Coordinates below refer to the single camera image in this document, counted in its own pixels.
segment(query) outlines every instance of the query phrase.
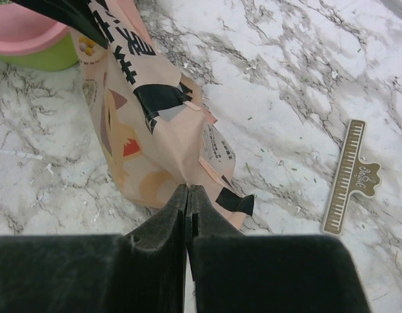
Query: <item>green bowl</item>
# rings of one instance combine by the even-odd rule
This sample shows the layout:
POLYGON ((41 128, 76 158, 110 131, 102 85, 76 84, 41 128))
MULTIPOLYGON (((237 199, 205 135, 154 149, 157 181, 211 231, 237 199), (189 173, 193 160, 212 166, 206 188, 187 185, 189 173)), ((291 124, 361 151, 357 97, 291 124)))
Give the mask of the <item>green bowl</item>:
POLYGON ((40 52, 17 56, 0 55, 0 60, 51 72, 71 67, 78 62, 78 56, 72 38, 70 34, 67 34, 58 43, 40 52))

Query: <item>bowl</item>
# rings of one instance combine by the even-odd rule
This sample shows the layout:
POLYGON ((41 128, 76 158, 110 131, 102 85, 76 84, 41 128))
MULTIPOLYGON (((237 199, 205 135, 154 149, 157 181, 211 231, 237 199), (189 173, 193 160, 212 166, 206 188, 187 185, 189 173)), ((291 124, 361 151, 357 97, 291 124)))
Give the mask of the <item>bowl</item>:
POLYGON ((78 62, 69 29, 16 3, 0 5, 0 60, 39 70, 78 62))

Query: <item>crumpled bag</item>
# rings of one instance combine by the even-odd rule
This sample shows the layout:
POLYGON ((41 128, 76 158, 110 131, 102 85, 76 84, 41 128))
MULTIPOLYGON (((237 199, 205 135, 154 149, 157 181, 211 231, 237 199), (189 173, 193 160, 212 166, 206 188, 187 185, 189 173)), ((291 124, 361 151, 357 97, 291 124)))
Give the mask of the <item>crumpled bag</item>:
POLYGON ((214 127, 200 87, 153 48, 130 0, 87 6, 108 48, 75 29, 71 35, 94 128, 121 194, 162 208, 180 184, 203 185, 213 206, 240 228, 254 197, 240 197, 231 185, 235 154, 214 127))

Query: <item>pink rim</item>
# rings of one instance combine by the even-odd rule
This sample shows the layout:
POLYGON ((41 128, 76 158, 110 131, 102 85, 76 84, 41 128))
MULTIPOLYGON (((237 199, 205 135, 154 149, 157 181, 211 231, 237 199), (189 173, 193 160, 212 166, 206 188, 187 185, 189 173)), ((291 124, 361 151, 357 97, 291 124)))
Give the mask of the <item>pink rim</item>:
POLYGON ((21 56, 33 54, 58 43, 63 37, 69 33, 69 28, 59 22, 56 22, 46 32, 29 40, 19 42, 3 42, 0 41, 0 55, 21 56))

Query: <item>white marble countertop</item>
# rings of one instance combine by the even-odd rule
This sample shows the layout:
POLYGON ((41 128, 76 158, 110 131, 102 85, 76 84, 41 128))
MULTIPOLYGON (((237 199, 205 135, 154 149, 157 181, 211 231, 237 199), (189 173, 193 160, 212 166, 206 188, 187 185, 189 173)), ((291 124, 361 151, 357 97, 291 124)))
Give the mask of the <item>white marble countertop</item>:
MULTIPOLYGON (((346 125, 367 122, 361 155, 382 165, 383 183, 371 200, 352 197, 340 239, 373 312, 402 312, 400 9, 378 0, 139 8, 158 47, 203 85, 237 154, 234 182, 257 195, 244 232, 319 233, 346 125)), ((0 62, 0 235, 126 233, 153 212, 114 187, 77 67, 0 62)))

